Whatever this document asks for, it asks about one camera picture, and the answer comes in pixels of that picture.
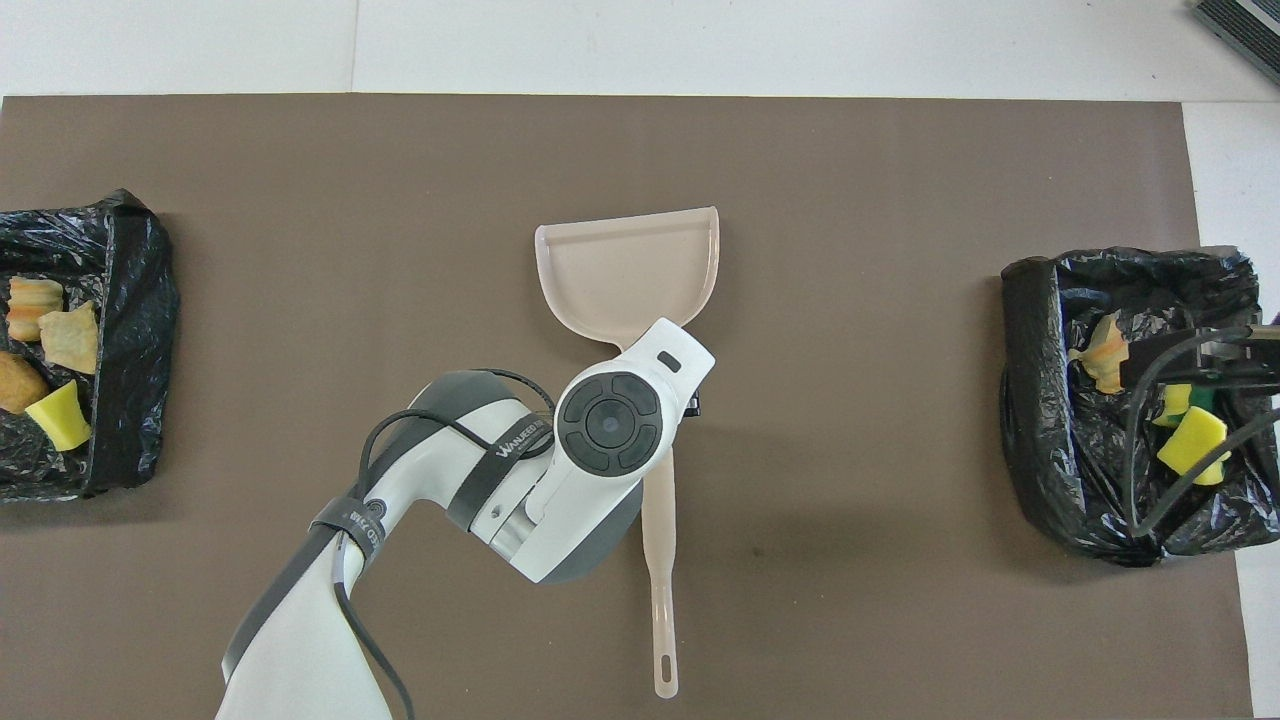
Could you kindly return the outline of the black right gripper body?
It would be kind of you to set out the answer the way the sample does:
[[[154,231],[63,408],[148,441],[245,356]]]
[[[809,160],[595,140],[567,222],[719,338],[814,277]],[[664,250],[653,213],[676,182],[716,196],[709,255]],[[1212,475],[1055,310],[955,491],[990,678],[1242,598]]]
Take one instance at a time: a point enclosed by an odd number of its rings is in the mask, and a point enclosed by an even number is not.
[[[1129,343],[1119,364],[1125,389],[1149,377],[1153,383],[1276,393],[1277,373],[1275,334],[1157,334]]]

